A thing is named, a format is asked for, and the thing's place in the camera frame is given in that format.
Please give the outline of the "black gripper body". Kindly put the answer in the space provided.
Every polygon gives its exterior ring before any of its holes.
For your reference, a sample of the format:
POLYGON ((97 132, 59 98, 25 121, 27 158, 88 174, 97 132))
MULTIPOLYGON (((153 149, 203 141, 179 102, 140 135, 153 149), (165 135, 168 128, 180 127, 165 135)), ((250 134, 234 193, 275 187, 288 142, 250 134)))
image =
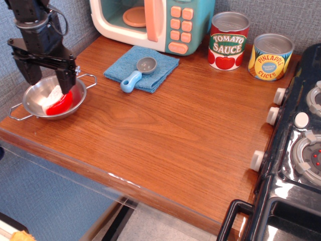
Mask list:
POLYGON ((13 49, 15 59, 55 71, 72 70, 78 75, 80 69, 76 66, 75 56, 63 45, 63 37, 67 32, 61 32, 59 14, 49 11, 34 20, 15 19, 22 38, 9 39, 8 44, 13 49))

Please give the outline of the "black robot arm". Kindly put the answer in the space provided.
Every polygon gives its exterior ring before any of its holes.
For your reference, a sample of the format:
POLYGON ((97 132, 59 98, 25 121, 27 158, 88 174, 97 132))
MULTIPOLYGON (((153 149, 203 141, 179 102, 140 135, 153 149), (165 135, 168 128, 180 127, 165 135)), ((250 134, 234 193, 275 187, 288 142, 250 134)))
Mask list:
POLYGON ((9 39, 12 55, 21 74, 30 85, 42 79, 41 67, 53 69, 62 93, 76 84, 79 68, 76 56, 63 45, 68 30, 62 30, 62 13, 49 1, 7 1, 13 11, 15 25, 22 37, 9 39))

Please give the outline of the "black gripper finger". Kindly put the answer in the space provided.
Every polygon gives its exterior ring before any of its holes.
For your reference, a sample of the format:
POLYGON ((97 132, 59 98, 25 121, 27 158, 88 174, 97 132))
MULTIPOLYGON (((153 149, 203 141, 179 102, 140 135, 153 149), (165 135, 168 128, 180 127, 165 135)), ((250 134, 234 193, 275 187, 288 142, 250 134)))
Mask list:
POLYGON ((63 94, 67 94, 76 83, 76 74, 72 70, 58 69, 55 71, 63 94))
POLYGON ((28 84, 35 85, 42 79, 40 66, 25 60, 15 60, 18 69, 28 84))

